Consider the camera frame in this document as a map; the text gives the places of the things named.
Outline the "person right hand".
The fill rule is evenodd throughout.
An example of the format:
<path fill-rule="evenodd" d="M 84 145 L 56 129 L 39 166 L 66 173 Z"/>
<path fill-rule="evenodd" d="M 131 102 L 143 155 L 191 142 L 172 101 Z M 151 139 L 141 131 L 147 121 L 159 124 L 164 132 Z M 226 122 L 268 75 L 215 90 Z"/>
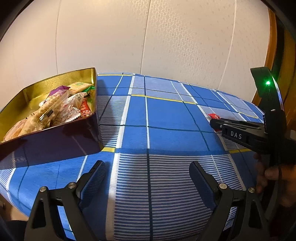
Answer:
<path fill-rule="evenodd" d="M 268 181 L 276 181 L 279 178 L 279 167 L 266 168 L 263 159 L 264 156 L 254 154 L 254 159 L 257 160 L 257 179 L 256 192 L 261 193 L 267 186 Z M 295 165 L 281 166 L 281 180 L 283 181 L 280 191 L 280 204 L 284 207 L 292 207 L 295 205 Z"/>

